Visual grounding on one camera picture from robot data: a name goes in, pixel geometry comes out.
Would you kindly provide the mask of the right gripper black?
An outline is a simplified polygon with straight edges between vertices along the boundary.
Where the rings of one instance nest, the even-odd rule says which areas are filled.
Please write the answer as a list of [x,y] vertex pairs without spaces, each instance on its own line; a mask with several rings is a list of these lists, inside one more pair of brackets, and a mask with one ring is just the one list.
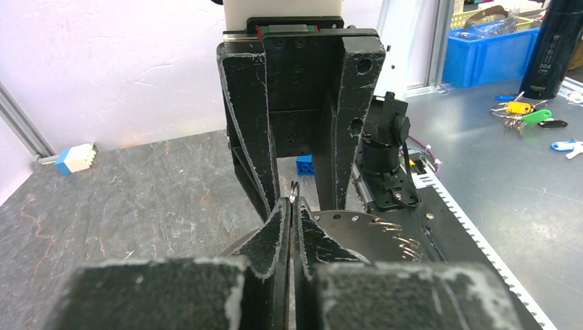
[[280,197],[276,158],[313,152],[321,210],[346,206],[386,51],[339,16],[260,17],[217,46],[235,175],[262,221]]

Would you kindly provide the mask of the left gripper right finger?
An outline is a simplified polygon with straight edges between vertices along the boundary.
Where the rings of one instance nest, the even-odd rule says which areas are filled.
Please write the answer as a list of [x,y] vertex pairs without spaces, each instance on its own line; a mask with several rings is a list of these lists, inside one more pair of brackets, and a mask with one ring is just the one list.
[[348,248],[324,229],[303,197],[293,201],[295,319],[299,329],[518,329],[503,284],[475,263],[425,263],[399,224],[333,210],[379,232],[382,261]]

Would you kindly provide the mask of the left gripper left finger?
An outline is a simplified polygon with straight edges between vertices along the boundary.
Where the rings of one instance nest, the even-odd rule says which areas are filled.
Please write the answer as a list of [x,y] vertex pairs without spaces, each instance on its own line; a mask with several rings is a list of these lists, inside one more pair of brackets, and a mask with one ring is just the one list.
[[291,203],[217,257],[78,268],[46,329],[286,329]]

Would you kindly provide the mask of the silver keyring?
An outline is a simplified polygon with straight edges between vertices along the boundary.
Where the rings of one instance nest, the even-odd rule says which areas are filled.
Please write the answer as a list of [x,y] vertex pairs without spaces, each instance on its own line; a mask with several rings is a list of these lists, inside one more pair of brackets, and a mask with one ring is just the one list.
[[297,181],[292,181],[289,189],[290,202],[294,204],[299,196],[300,196],[300,184]]

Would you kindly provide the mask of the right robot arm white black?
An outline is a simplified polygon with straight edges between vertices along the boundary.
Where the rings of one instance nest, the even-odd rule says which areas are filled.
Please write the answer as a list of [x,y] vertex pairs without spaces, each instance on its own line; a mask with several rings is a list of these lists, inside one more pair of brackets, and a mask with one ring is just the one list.
[[385,208],[414,208],[407,104],[374,91],[386,46],[345,25],[341,1],[222,1],[217,47],[237,179],[266,220],[280,197],[277,161],[311,155],[322,210],[346,205],[351,170],[377,178]]

